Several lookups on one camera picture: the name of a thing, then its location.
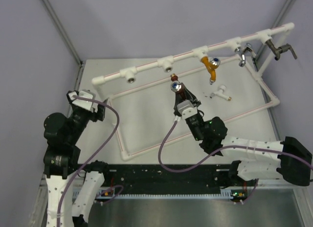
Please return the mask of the brown faucet chrome knob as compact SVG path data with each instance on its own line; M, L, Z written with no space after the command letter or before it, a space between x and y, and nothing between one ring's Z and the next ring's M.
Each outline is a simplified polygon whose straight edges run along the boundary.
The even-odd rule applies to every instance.
M185 93L185 86L182 82L179 81L179 78L174 73L171 74L171 85L170 89L173 91L176 95L179 95L183 100L186 100L186 93Z

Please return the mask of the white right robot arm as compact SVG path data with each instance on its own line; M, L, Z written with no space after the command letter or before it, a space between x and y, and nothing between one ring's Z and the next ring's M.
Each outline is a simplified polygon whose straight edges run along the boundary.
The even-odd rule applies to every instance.
M175 93L174 114L185 120L199 146L211 156L232 160L228 180L239 186L254 179L285 181L309 186L313 155L296 138L282 141L257 141L231 136L218 117L205 121L198 109L201 102L178 80L170 85Z

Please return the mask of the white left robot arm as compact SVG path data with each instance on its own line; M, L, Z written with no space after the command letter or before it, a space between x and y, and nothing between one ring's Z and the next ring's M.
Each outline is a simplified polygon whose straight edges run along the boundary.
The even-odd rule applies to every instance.
M44 138L47 150L44 156L44 174L48 187L48 227L86 227L91 207L100 186L110 183L109 166L103 161L94 161L84 167L85 180L76 198L72 199L73 185L69 184L81 165L78 163L81 150L76 146L89 121L103 121L105 107L93 108L95 94L89 90L69 91L67 99L72 107L70 117L52 113L44 121Z

